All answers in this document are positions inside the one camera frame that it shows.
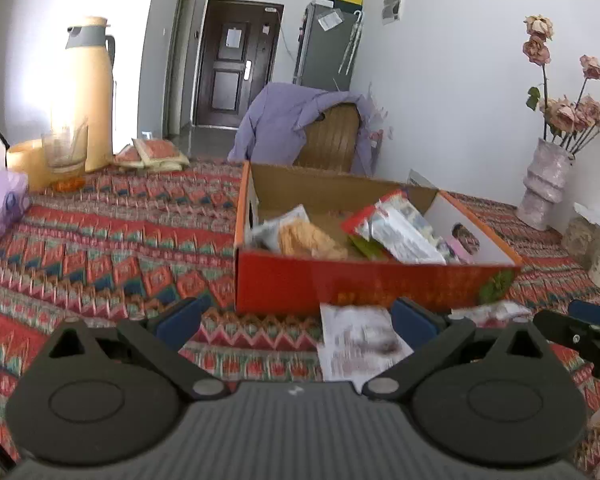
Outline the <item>folded red cloth pads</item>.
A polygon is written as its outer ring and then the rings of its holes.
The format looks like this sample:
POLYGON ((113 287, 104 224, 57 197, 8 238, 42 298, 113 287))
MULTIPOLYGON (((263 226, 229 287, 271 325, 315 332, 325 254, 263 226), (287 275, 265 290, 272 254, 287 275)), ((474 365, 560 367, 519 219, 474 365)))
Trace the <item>folded red cloth pads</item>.
POLYGON ((114 163, 149 171, 180 171, 189 165, 189 159, 169 140, 134 139, 114 156, 114 163))

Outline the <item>white printed snack packet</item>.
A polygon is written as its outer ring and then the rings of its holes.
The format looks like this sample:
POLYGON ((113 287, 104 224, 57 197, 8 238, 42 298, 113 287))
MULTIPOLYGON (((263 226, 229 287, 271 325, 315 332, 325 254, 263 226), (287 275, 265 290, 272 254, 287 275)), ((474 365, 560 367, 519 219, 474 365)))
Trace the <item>white printed snack packet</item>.
POLYGON ((414 353, 394 330, 389 311, 321 304, 318 362, 325 382, 350 382, 358 393, 382 372, 414 353))

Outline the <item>orange cardboard box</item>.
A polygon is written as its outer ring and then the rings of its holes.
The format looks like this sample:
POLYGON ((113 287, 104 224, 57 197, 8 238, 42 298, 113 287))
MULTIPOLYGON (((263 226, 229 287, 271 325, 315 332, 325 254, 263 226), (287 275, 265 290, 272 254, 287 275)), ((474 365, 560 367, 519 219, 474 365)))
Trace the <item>orange cardboard box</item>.
POLYGON ((242 168, 235 228, 235 309, 240 314, 310 316, 321 304, 388 307, 399 297, 442 312, 498 301, 524 259, 449 192, 317 169, 252 164, 242 168), (478 249, 470 263, 403 264, 370 260, 343 223, 391 192, 403 191, 442 237, 460 226, 478 249), (251 232, 303 206, 310 221, 347 248, 339 261, 287 257, 261 249, 251 232))

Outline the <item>textured pink vase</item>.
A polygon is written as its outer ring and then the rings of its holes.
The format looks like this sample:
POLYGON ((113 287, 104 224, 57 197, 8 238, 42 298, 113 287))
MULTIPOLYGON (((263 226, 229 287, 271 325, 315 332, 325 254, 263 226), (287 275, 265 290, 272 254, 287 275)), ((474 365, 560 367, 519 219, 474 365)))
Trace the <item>textured pink vase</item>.
POLYGON ((530 228, 545 231, 554 206, 564 198, 574 157, 560 145, 542 139, 524 176, 524 196, 517 218, 530 228))

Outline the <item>dark entrance door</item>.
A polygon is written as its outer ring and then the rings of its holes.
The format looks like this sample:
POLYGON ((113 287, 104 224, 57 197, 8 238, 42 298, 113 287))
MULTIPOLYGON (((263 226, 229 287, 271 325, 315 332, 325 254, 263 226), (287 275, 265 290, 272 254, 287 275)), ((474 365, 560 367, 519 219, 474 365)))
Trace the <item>dark entrance door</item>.
POLYGON ((197 76, 197 126, 238 128, 271 80, 283 12, 275 3, 208 2, 197 76))

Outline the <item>purple jacket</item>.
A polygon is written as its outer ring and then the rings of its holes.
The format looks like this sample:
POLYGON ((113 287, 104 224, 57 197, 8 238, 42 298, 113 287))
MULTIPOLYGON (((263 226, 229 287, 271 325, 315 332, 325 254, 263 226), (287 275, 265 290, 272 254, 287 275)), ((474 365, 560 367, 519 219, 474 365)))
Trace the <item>purple jacket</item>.
POLYGON ((369 177, 373 174, 370 99, 361 93, 329 92, 286 82, 270 82, 252 101, 227 159, 289 166, 306 145, 306 127, 340 104, 353 104, 358 110, 360 125, 351 171, 369 177))

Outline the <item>beige patterned jar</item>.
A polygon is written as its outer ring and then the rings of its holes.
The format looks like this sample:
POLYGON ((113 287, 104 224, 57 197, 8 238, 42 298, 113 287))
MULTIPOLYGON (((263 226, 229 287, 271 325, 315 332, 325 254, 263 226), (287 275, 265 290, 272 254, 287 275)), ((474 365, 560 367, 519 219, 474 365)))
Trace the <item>beige patterned jar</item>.
POLYGON ((600 288, 600 213, 579 203, 562 237, 562 247, 600 288))

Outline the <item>clear bag yellow biscuits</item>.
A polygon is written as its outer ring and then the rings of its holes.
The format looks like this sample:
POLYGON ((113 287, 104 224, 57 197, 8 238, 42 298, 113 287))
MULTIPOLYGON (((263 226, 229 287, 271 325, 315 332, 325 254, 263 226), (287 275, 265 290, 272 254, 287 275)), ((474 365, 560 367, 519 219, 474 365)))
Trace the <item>clear bag yellow biscuits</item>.
POLYGON ((346 260, 348 256, 347 248, 310 221, 303 205, 252 228, 246 244, 294 258, 346 260))

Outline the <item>yellow thermos jug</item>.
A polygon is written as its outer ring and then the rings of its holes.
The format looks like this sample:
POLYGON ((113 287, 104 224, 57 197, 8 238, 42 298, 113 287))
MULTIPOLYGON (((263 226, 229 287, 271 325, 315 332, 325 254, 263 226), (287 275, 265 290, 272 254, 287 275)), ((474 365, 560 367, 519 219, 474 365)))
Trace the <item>yellow thermos jug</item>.
POLYGON ((107 34, 108 22, 100 16, 84 18, 68 28, 65 59, 72 75, 74 109, 86 120, 85 170, 108 166, 112 159, 112 101, 116 40, 107 34))

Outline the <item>wooden chair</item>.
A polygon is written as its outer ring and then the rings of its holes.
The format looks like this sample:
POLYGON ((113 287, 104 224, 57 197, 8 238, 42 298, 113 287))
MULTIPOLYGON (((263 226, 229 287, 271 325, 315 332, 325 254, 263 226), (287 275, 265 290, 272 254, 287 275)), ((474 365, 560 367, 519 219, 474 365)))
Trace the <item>wooden chair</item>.
POLYGON ((353 164, 360 115, 351 103, 338 104, 304 128, 306 144, 294 164, 302 168, 349 172, 353 164))

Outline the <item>red white snack packet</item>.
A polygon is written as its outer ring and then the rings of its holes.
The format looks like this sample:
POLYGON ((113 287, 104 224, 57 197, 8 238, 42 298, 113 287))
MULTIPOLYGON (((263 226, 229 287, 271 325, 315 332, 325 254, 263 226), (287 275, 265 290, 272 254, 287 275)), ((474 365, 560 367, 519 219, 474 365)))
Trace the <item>red white snack packet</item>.
POLYGON ((368 260, 392 259, 404 264, 474 261, 457 238, 439 236, 402 190, 386 195, 344 220, 341 229, 368 260))

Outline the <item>purple tissue pack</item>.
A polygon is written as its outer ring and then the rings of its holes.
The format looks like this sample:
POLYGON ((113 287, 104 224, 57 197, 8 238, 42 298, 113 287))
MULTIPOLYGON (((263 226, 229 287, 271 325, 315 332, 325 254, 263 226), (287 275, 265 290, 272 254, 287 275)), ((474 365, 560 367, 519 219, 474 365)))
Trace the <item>purple tissue pack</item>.
POLYGON ((28 176, 22 172, 0 170, 0 239, 30 206, 28 176))

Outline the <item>glass cup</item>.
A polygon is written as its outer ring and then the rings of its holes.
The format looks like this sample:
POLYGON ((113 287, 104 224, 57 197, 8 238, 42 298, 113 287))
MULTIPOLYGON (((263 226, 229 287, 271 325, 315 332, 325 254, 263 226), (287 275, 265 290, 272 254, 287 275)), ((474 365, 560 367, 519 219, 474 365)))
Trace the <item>glass cup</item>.
POLYGON ((55 176, 75 177, 85 172, 88 122, 55 126, 42 134, 42 150, 48 170, 55 176))

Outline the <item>dried pink flowers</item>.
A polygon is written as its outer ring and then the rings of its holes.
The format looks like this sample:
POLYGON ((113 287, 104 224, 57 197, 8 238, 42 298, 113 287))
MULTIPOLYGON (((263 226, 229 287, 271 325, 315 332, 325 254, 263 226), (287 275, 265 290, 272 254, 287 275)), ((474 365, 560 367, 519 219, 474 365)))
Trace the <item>dried pink flowers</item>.
POLYGON ((539 67, 542 77, 539 84, 529 88, 526 107, 542 116, 541 139, 575 158, 600 136, 600 100, 586 92, 591 81, 600 81, 600 60, 593 55, 580 56, 580 86, 574 98, 552 93, 547 66, 552 62, 553 22, 542 14, 528 15, 524 28, 527 39, 522 53, 529 63, 539 67))

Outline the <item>small pink snack packet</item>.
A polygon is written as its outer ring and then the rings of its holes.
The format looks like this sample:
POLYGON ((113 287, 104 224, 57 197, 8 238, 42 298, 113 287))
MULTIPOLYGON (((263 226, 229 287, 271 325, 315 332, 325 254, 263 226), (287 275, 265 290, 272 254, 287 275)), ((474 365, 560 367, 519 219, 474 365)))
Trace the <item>small pink snack packet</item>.
POLYGON ((499 301, 495 304, 455 309, 448 315, 450 320, 468 318, 478 327, 503 327, 509 322, 526 322, 532 319, 533 312, 513 301, 499 301))

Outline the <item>grey refrigerator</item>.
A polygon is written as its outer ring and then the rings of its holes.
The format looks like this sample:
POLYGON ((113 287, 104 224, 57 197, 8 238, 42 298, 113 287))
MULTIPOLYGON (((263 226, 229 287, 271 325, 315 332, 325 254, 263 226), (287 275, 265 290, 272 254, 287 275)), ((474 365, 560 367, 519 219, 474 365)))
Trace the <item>grey refrigerator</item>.
POLYGON ((311 2, 304 12, 294 84, 327 91, 350 89, 364 12, 311 2))

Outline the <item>yellow box on fridge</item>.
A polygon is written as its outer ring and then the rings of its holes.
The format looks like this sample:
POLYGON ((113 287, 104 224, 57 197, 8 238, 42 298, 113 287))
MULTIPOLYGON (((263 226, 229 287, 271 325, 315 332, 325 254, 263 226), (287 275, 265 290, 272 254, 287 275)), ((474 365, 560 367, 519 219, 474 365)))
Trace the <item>yellow box on fridge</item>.
POLYGON ((363 0, 328 0, 334 4, 336 9, 343 12, 354 13, 363 9, 363 0))

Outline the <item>yellow round container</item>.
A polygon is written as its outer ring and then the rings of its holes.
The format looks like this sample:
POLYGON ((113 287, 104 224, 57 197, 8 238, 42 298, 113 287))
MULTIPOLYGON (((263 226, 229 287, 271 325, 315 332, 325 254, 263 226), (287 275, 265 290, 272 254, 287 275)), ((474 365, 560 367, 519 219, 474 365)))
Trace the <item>yellow round container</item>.
POLYGON ((6 152, 6 167, 10 171, 25 174, 32 192, 43 191, 53 181, 53 174, 46 164, 41 139, 12 145, 6 152))

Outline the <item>wall electrical panel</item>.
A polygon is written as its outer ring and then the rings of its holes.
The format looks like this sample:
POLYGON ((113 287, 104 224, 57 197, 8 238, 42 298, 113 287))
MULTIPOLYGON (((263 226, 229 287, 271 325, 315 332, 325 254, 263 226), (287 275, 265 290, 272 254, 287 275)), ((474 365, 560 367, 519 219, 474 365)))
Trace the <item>wall electrical panel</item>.
POLYGON ((402 20, 405 0, 384 0, 382 3, 381 21, 388 25, 402 20))

